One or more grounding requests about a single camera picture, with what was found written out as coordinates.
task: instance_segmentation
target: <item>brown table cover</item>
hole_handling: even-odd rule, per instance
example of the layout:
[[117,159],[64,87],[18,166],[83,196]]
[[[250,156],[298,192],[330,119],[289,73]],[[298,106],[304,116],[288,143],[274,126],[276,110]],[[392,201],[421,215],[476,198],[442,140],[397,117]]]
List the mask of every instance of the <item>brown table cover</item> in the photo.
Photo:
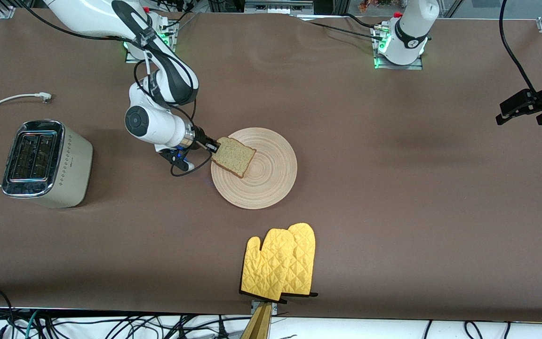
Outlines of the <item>brown table cover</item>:
[[[535,22],[505,28],[542,89]],[[206,14],[182,29],[177,53],[200,81],[196,123],[213,137],[272,129],[298,159],[284,200],[241,210],[209,166],[173,178],[127,133],[133,65],[120,43],[17,10],[0,21],[0,99],[56,98],[0,106],[0,178],[27,120],[62,121],[95,154],[77,208],[0,191],[0,288],[24,307],[249,313],[238,294],[247,239],[307,222],[319,296],[291,298],[289,315],[542,320],[542,127],[531,116],[495,124],[499,103],[525,87],[497,21],[438,20],[431,34],[424,70],[394,71],[374,69],[365,38],[286,15]]]

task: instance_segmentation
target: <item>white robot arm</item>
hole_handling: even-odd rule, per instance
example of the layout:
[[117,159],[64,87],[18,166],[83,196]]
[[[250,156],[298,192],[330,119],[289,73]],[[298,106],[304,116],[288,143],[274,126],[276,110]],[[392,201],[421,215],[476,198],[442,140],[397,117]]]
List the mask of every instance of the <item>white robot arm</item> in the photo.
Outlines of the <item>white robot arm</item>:
[[414,62],[423,53],[439,9],[436,0],[409,0],[402,17],[382,23],[389,27],[389,35],[378,51],[397,65]]
[[152,75],[129,89],[131,107],[125,115],[127,131],[155,144],[155,150],[183,171],[193,164],[182,150],[204,146],[216,152],[219,144],[203,129],[170,112],[175,105],[195,100],[198,78],[152,28],[152,18],[138,0],[46,0],[54,14],[74,32],[93,36],[116,36],[144,50],[158,67]]

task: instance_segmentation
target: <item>round wooden plate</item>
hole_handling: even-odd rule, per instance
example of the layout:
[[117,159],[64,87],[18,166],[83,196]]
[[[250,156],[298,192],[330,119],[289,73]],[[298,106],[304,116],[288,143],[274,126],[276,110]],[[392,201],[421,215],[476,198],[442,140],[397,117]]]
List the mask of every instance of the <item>round wooden plate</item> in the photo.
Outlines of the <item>round wooden plate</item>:
[[247,210],[269,207],[282,200],[296,180],[296,155],[290,143],[270,129],[250,127],[232,133],[229,137],[256,153],[240,179],[211,162],[215,187],[223,198]]

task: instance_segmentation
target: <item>stainless steel toaster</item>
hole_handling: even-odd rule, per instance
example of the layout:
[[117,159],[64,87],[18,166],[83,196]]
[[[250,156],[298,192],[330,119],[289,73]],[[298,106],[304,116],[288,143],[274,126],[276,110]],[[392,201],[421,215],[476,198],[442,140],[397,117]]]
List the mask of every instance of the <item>stainless steel toaster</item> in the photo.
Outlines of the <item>stainless steel toaster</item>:
[[61,122],[25,122],[16,133],[1,188],[49,208],[77,206],[87,191],[93,147]]

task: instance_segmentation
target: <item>yellow oven mitt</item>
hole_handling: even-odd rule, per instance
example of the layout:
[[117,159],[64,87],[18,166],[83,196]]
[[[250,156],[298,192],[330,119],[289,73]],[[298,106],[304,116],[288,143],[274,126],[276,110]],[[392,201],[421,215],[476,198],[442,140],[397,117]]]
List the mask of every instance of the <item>yellow oven mitt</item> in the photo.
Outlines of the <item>yellow oven mitt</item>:
[[292,225],[288,231],[294,236],[296,246],[284,285],[284,293],[309,296],[312,283],[312,264],[315,258],[315,234],[311,226],[306,223]]
[[259,298],[279,301],[286,284],[296,247],[289,230],[271,229],[263,248],[258,236],[248,240],[241,272],[240,291]]

